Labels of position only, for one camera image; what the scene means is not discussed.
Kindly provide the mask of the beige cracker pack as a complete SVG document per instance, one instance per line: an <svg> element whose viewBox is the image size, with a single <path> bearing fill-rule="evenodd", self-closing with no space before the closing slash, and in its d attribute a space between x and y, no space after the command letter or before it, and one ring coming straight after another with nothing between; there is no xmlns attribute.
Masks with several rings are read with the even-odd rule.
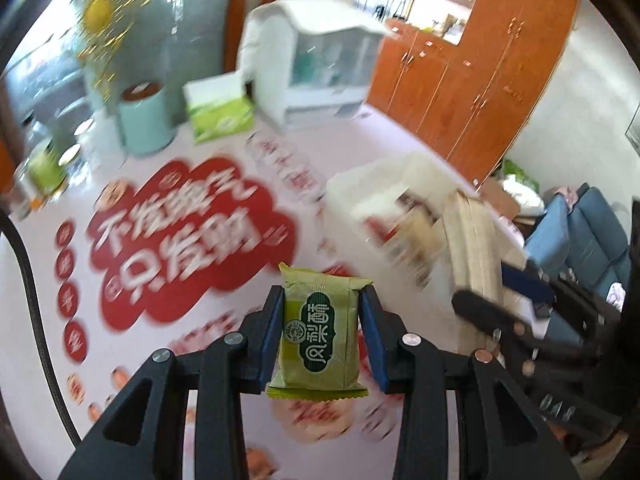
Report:
<svg viewBox="0 0 640 480"><path fill-rule="evenodd" d="M474 292L503 306L501 258L497 228L487 206L460 190L448 195L440 216L451 266L451 294Z"/></svg>

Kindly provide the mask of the orange liquid glass cup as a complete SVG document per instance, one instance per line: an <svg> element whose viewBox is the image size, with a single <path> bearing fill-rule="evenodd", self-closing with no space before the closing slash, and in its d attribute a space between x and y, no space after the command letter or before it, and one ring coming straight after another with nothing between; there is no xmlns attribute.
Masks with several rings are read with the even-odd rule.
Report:
<svg viewBox="0 0 640 480"><path fill-rule="evenodd" d="M18 218L24 219L43 206L43 196L24 167L17 168L13 180L16 193L15 212Z"/></svg>

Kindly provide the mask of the glass sliding door gold ornament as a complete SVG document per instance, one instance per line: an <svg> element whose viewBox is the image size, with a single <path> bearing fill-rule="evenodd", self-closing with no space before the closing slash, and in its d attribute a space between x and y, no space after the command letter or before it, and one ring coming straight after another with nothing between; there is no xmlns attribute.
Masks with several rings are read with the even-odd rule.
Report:
<svg viewBox="0 0 640 480"><path fill-rule="evenodd" d="M1 0L1 161L17 164L20 121L66 77L115 114L132 84L160 82L169 119L186 118L183 85L233 70L244 18L272 0Z"/></svg>

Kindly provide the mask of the blue fabric sofa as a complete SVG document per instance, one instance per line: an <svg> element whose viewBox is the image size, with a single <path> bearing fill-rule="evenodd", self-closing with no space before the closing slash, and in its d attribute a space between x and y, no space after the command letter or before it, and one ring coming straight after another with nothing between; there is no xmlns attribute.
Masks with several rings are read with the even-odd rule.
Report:
<svg viewBox="0 0 640 480"><path fill-rule="evenodd" d="M598 188L550 192L525 249L549 278L566 278L593 296L604 318L620 318L631 272L629 237Z"/></svg>

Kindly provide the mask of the green tissue box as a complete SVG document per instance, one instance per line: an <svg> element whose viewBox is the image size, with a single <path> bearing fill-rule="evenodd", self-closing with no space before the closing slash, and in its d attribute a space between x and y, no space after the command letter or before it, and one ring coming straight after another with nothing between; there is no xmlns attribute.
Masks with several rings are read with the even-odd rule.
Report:
<svg viewBox="0 0 640 480"><path fill-rule="evenodd" d="M254 105L245 93L240 72L189 81L182 91L195 144L254 127Z"/></svg>

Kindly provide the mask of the wooden wall cabinet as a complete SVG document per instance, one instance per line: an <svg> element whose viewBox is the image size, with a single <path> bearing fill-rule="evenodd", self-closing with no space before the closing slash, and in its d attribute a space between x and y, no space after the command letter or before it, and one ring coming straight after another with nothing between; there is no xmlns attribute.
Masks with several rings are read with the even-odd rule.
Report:
<svg viewBox="0 0 640 480"><path fill-rule="evenodd" d="M482 183L547 87L577 7L578 0L473 0L456 44L390 18L367 102Z"/></svg>

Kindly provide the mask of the teal canister brown lid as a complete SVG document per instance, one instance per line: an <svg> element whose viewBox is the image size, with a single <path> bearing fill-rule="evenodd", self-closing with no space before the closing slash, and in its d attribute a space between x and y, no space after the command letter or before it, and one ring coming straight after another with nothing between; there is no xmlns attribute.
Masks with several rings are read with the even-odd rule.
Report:
<svg viewBox="0 0 640 480"><path fill-rule="evenodd" d="M159 81L143 81L126 88L120 95L117 115L129 155L149 156L174 140L164 86Z"/></svg>

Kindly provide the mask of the green label glass bottle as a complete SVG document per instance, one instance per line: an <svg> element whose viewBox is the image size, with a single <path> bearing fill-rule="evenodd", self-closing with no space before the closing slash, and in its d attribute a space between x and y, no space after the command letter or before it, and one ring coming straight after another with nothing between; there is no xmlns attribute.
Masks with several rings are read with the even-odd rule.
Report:
<svg viewBox="0 0 640 480"><path fill-rule="evenodd" d="M49 139L32 148L27 159L27 171L44 195L58 192L66 182L66 172L58 164L58 152Z"/></svg>

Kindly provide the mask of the white desktop storage cabinet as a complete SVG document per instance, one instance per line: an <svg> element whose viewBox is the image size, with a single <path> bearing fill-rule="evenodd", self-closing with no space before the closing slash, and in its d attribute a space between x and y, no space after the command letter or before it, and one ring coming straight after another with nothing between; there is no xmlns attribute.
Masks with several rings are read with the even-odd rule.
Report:
<svg viewBox="0 0 640 480"><path fill-rule="evenodd" d="M247 14L236 69L279 129L329 125L358 115L391 34L340 0L276 0Z"/></svg>

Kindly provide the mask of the small glass jar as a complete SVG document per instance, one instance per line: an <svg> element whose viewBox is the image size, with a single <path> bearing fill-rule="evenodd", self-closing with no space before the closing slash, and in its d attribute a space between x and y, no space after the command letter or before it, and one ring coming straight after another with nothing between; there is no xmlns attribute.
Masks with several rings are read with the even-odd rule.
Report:
<svg viewBox="0 0 640 480"><path fill-rule="evenodd" d="M60 156L58 166L64 170L71 186L82 185L90 174L90 165L79 143L70 146Z"/></svg>

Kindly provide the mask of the white red barcode snack pack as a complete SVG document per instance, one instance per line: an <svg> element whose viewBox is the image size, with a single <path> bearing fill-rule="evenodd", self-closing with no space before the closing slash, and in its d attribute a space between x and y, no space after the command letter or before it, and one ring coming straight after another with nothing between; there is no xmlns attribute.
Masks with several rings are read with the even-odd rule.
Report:
<svg viewBox="0 0 640 480"><path fill-rule="evenodd" d="M416 287L425 288L442 250L439 216L427 200L409 190L396 198L395 205L398 212L370 214L362 223L388 263Z"/></svg>

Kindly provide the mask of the green pineapple cake packet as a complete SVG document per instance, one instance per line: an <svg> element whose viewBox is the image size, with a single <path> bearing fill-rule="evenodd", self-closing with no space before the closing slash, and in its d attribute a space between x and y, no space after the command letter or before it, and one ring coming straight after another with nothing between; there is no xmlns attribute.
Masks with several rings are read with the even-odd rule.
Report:
<svg viewBox="0 0 640 480"><path fill-rule="evenodd" d="M372 282L279 266L284 311L277 373L267 396L330 402L363 398L359 382L358 300Z"/></svg>

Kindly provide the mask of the cardboard box on floor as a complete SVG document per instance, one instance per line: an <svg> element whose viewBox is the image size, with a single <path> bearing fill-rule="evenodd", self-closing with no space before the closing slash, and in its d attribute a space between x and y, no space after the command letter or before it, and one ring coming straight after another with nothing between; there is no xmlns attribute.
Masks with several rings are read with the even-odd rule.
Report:
<svg viewBox="0 0 640 480"><path fill-rule="evenodd" d="M495 178L486 179L478 188L478 192L484 202L494 208L500 217L513 220L520 214L520 204L502 188L502 184Z"/></svg>

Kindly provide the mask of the white plastic storage bin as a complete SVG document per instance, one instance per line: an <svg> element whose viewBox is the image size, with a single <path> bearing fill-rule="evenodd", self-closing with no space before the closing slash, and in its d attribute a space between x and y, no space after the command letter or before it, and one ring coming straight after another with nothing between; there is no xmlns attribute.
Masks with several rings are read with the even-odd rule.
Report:
<svg viewBox="0 0 640 480"><path fill-rule="evenodd" d="M524 321L533 317L530 301L501 278L501 263L524 268L522 244L443 162L411 153L337 174L326 184L322 220L383 306L438 348L468 354L489 344L454 313L452 295L462 288Z"/></svg>

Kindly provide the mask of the white plastic bag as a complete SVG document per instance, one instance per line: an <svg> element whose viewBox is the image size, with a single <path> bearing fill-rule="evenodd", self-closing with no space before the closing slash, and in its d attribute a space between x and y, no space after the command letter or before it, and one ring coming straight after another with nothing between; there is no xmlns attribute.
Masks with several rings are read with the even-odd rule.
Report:
<svg viewBox="0 0 640 480"><path fill-rule="evenodd" d="M503 191L518 203L520 216L537 218L546 212L542 198L534 190L518 182L514 174L509 174L503 179L501 186Z"/></svg>

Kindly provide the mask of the white squeeze bottle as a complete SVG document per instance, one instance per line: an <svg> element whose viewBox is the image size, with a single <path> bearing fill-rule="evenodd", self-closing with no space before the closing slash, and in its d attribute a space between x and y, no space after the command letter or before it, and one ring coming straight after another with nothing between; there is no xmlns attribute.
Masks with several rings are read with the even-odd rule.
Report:
<svg viewBox="0 0 640 480"><path fill-rule="evenodd" d="M126 162L127 154L122 147L116 120L104 110L93 113L82 122L74 137L92 170L115 170Z"/></svg>

